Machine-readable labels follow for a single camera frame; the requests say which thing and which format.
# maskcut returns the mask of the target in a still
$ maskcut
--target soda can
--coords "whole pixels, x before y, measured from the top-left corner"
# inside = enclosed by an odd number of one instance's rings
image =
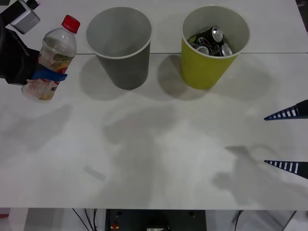
[[[214,50],[210,55],[212,56],[220,56],[220,57],[225,57],[232,55],[232,50],[227,44],[223,44],[219,49]]]
[[[216,44],[218,44],[220,47],[221,47],[222,45],[224,45],[224,44],[230,46],[230,45],[229,45],[229,42],[228,42],[228,40],[227,40],[227,38],[226,38],[226,36],[223,36],[223,37],[222,37],[222,41],[221,41],[221,42],[218,42],[218,43],[216,43]]]
[[[210,52],[212,52],[212,50],[211,50],[210,48],[206,47],[206,46],[201,46],[201,45],[195,44],[195,43],[193,43],[193,42],[188,42],[188,43],[189,43],[189,45],[190,45],[192,48],[194,48],[196,51],[199,51],[199,52],[202,53],[202,54],[207,54],[207,55],[209,55]]]
[[[213,26],[188,39],[189,42],[197,43],[202,46],[211,47],[212,44],[221,42],[223,38],[222,30],[218,26]]]

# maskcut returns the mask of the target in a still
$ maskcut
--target yellow paper cup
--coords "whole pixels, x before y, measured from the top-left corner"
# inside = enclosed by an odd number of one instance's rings
[[[212,26],[219,26],[226,36],[233,55],[216,57],[202,54],[187,40]],[[215,85],[250,39],[247,22],[237,12],[222,6],[208,5],[193,10],[182,22],[182,76],[196,89],[209,89]]]

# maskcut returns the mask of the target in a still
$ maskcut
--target table surface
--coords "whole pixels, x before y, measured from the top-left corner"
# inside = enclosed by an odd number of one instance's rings
[[[209,91],[153,54],[116,88],[77,55],[48,103],[0,80],[0,207],[290,209],[308,180],[265,159],[308,161],[306,120],[263,118],[307,98],[308,54],[241,54]]]
[[[44,35],[57,27],[65,15],[81,22],[76,35],[78,53],[92,53],[85,31],[90,20],[104,9],[129,6],[143,10],[153,22],[152,53],[180,53],[181,22],[191,10],[218,4],[230,7],[246,19],[251,41],[246,53],[308,52],[308,37],[295,0],[40,0],[35,9],[41,22],[21,36],[30,48],[40,50]]]

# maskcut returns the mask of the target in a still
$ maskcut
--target black cable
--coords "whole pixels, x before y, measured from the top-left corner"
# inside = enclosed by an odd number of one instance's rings
[[[86,224],[83,222],[83,220],[81,219],[81,217],[79,216],[79,214],[76,212],[76,210],[74,210],[73,208],[72,208],[72,210],[76,213],[76,215],[79,217],[79,219],[81,220],[81,222],[82,222],[82,224],[86,227],[86,229],[88,230],[88,231],[90,231],[89,229],[88,229],[88,227],[86,226]]]
[[[92,231],[94,231],[93,226],[92,226],[92,224],[91,224],[91,222],[90,222],[90,219],[89,219],[89,217],[88,217],[88,213],[87,213],[87,210],[86,210],[86,209],[85,209],[85,213],[86,213],[86,216],[87,216],[88,223],[89,223],[89,225],[90,225]]]
[[[234,227],[234,231],[236,231],[237,222],[239,221],[239,217],[240,217],[240,215],[241,215],[242,212],[243,212],[243,210],[240,210],[240,211],[239,211],[239,214],[237,215],[236,222],[235,222],[235,227]]]
[[[93,226],[94,226],[94,231],[97,231],[97,229],[96,229],[96,224],[95,224],[96,212],[97,212],[97,209],[95,208],[95,209],[94,209],[94,213],[93,213]]]

